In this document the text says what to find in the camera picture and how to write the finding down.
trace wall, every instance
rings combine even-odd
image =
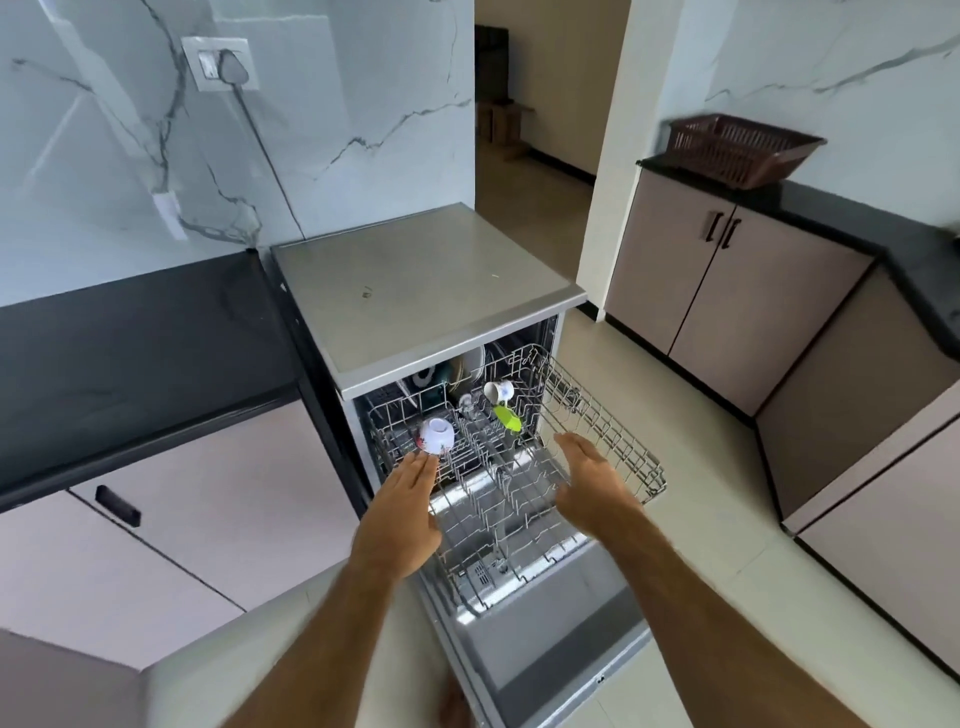
[[[593,188],[577,283],[603,308],[636,186],[636,161],[657,134],[658,104],[683,0],[634,0]]]
[[[510,30],[510,95],[522,135],[596,174],[630,0],[476,0],[476,22]]]
[[[472,206],[471,16],[469,0],[0,3],[0,305]],[[271,159],[231,94],[197,90],[192,35],[250,39]]]
[[[960,224],[960,5],[741,0],[711,109],[828,139],[792,180]]]

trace white bowl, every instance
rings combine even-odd
[[[443,417],[431,417],[420,425],[420,437],[417,445],[424,452],[431,455],[441,455],[453,449],[456,434],[451,425]]]

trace white marble tile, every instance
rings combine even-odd
[[[249,39],[255,126],[196,35]],[[0,304],[473,204],[469,0],[16,0],[0,42]]]
[[[797,182],[956,225],[958,48],[955,3],[741,0],[706,103],[824,136]]]
[[[221,5],[217,27],[250,39],[249,106],[305,234],[473,205],[472,3]]]

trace brown plastic basket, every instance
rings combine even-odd
[[[718,180],[754,189],[785,180],[827,140],[725,113],[670,122],[663,161]]]

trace hand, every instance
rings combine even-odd
[[[349,558],[352,567],[396,583],[437,550],[440,530],[428,508],[438,465],[436,455],[404,455],[357,527]]]
[[[613,466],[585,437],[561,432],[553,438],[564,451],[570,484],[557,488],[557,510],[598,541],[604,541],[614,516],[624,509],[642,510]]]

